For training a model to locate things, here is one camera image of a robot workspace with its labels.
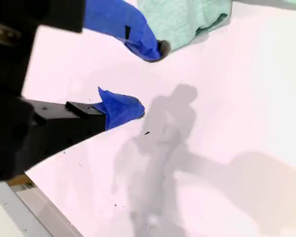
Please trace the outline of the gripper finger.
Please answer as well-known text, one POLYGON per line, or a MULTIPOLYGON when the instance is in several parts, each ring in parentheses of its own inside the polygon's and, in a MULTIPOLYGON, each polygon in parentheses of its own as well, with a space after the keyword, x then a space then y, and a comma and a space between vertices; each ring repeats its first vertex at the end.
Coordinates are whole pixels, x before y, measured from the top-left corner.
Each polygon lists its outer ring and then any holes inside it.
POLYGON ((101 102, 95 104, 32 102, 32 165, 145 114, 136 97, 101 88, 98 92, 101 102))
POLYGON ((147 62, 164 59, 171 49, 168 41, 156 38, 144 15, 124 0, 42 0, 40 13, 44 25, 111 36, 147 62))

